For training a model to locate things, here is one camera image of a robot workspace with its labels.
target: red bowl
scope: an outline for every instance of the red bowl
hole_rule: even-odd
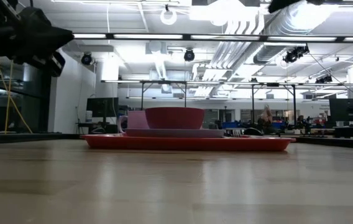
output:
[[[145,110],[151,129],[200,129],[204,110],[197,108],[148,108]]]

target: pink mug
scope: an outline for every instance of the pink mug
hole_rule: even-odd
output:
[[[117,123],[117,127],[122,134],[125,132],[121,128],[121,123],[123,123],[125,120],[128,120],[128,128],[149,129],[146,121],[145,111],[128,111],[128,116],[121,116],[119,118],[119,122]]]

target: computer monitor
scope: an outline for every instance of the computer monitor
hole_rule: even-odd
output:
[[[353,99],[329,99],[332,121],[353,121]]]
[[[88,98],[87,110],[93,118],[116,117],[119,111],[119,98]]]

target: red tray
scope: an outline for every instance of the red tray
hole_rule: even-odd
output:
[[[143,138],[120,134],[82,136],[93,149],[284,151],[290,138],[243,136],[241,138]]]

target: blue object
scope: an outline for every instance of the blue object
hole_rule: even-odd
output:
[[[281,123],[279,123],[279,122],[273,122],[272,123],[272,127],[274,127],[275,129],[281,129],[282,128],[282,126],[286,126],[286,122],[281,122]]]
[[[238,128],[238,125],[239,123],[238,122],[223,122],[222,123],[222,128],[225,129],[225,128]]]

